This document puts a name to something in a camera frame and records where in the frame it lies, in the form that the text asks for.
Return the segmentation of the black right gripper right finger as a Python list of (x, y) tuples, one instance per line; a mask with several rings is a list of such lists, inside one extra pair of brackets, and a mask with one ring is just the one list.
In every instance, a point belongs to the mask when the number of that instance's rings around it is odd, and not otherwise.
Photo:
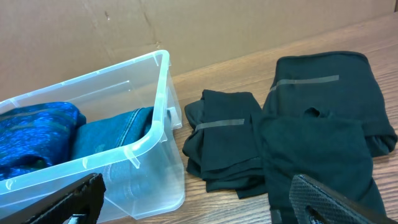
[(289, 200), (299, 224), (397, 224), (307, 175), (295, 175)]

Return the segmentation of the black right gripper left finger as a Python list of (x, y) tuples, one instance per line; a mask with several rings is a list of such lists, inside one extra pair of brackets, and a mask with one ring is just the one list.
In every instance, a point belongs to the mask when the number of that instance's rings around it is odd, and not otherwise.
[(103, 176), (91, 173), (1, 219), (4, 224), (96, 224), (104, 204)]

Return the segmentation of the blue denim jeans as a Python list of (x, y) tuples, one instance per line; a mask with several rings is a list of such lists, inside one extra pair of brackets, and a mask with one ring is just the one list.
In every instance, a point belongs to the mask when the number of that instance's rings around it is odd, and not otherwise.
[(80, 126), (70, 149), (70, 159), (80, 159), (140, 140), (152, 126), (153, 112), (152, 106), (138, 108)]

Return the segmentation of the sparkly blue garment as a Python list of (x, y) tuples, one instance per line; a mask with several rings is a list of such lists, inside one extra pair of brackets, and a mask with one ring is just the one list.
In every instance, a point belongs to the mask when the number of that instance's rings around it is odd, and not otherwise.
[(67, 102), (42, 103), (1, 114), (1, 180), (66, 162), (86, 117)]

